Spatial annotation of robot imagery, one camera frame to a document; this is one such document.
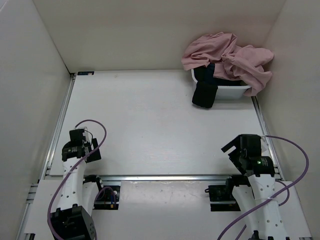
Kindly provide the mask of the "pink trousers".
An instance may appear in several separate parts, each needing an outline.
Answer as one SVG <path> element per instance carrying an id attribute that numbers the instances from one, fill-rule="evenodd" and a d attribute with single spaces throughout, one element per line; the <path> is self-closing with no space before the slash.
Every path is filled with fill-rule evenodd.
<path id="1" fill-rule="evenodd" d="M 273 74 L 263 66 L 273 60 L 274 54 L 265 48 L 252 45 L 238 46 L 233 33 L 205 34 L 194 40 L 185 50 L 181 63 L 188 71 L 214 64 L 212 76 L 228 81 L 241 80 L 250 88 L 248 97 L 262 91 Z"/>

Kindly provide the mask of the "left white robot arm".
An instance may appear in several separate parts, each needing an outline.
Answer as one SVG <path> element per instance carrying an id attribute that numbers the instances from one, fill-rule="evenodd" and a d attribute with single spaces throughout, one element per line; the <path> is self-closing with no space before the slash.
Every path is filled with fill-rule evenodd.
<path id="1" fill-rule="evenodd" d="M 94 240 L 97 234 L 92 211 L 95 200 L 105 194 L 97 175 L 84 176 L 87 163 L 101 159 L 97 150 L 87 159 L 75 164 L 98 146 L 98 141 L 86 127 L 69 131 L 70 140 L 61 151 L 63 178 L 67 178 L 57 194 L 57 206 L 50 211 L 50 230 L 56 240 Z"/>

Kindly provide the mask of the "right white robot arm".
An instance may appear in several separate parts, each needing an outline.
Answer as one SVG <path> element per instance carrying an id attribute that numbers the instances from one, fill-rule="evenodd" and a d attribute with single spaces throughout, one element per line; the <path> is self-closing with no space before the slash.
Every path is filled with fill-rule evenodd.
<path id="1" fill-rule="evenodd" d="M 261 137 L 240 134 L 222 149 L 240 171 L 226 180 L 224 193 L 235 200 L 251 240 L 288 240 L 279 203 L 274 197 L 276 178 L 273 161 L 262 155 Z"/>

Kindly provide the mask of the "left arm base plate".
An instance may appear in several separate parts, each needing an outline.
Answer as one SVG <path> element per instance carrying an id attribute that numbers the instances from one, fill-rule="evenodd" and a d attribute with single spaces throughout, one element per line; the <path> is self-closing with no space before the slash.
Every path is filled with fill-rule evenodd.
<path id="1" fill-rule="evenodd" d="M 121 183 L 103 181 L 98 175 L 88 175 L 83 178 L 83 196 L 85 191 L 89 190 L 89 187 L 93 187 L 93 190 L 97 190 L 95 195 L 96 200 L 93 204 L 94 210 L 118 210 Z"/>

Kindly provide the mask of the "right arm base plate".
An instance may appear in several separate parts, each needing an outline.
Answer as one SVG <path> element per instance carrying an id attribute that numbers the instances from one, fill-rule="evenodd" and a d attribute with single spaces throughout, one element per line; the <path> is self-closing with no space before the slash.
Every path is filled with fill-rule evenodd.
<path id="1" fill-rule="evenodd" d="M 224 184 L 209 185 L 204 190 L 209 195 L 211 212 L 240 212 L 241 209 L 232 195 L 235 187 L 250 187 L 249 180 L 244 175 L 231 175 Z"/>

